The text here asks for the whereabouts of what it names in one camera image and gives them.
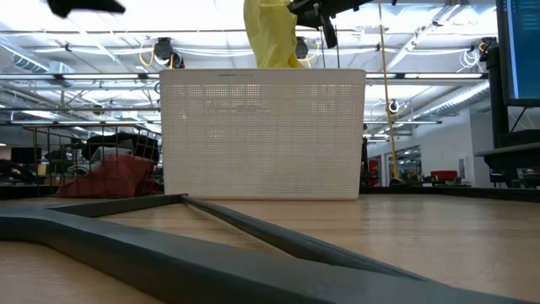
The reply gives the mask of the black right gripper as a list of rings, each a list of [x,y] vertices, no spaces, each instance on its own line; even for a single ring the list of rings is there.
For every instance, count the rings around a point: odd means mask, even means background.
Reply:
[[[332,0],[293,0],[288,4],[290,13],[297,17],[297,25],[310,28],[322,26],[328,49],[338,44],[336,31],[330,19],[338,14],[336,8]]]

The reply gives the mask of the maroon cloth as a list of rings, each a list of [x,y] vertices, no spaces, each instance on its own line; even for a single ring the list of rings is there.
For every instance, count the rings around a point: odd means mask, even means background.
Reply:
[[[156,194],[155,162],[139,156],[112,155],[89,174],[58,188],[61,198],[132,198]]]

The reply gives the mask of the yellow cloth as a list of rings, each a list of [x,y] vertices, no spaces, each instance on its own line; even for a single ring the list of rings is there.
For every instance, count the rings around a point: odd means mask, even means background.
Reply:
[[[296,56],[297,16],[290,0],[244,0],[246,34],[258,68],[304,68]]]

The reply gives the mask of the large black cloth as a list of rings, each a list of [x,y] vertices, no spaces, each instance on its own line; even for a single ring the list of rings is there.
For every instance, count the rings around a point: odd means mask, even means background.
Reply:
[[[101,147],[128,149],[131,148],[136,156],[159,161],[160,150],[156,139],[134,133],[114,133],[112,135],[96,135],[89,138],[81,150],[82,156],[89,160]]]

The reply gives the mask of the dark grey plastic frame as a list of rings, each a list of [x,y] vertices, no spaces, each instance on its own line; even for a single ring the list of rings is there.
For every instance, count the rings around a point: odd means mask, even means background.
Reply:
[[[200,209],[278,254],[110,221],[168,204]],[[48,246],[169,304],[531,304],[445,285],[185,194],[1,208],[0,241]]]

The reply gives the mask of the white plastic bin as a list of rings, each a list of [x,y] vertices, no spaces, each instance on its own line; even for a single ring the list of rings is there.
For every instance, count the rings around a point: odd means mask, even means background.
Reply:
[[[166,194],[353,200],[361,69],[185,69],[159,75]]]

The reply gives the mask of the computer monitor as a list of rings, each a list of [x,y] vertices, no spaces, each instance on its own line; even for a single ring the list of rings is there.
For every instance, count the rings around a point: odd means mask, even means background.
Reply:
[[[495,0],[505,104],[540,108],[540,0]]]

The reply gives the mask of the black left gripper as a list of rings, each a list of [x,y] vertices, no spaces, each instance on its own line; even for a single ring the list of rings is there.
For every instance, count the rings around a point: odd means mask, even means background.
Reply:
[[[49,9],[58,17],[66,18],[74,10],[94,8],[102,12],[123,14],[126,8],[117,0],[46,0]]]

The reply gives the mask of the pale ribbed cloth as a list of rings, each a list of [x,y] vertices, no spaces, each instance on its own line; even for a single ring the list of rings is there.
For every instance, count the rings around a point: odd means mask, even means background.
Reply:
[[[113,155],[132,155],[132,154],[133,154],[132,149],[101,146],[92,154],[89,162],[91,164],[94,164],[97,162],[101,162],[103,160],[107,160],[109,157]]]

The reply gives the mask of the red sofa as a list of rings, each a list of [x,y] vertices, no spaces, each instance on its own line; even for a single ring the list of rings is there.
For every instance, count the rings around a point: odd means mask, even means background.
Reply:
[[[457,171],[432,171],[430,172],[431,180],[434,182],[451,182],[459,177]]]

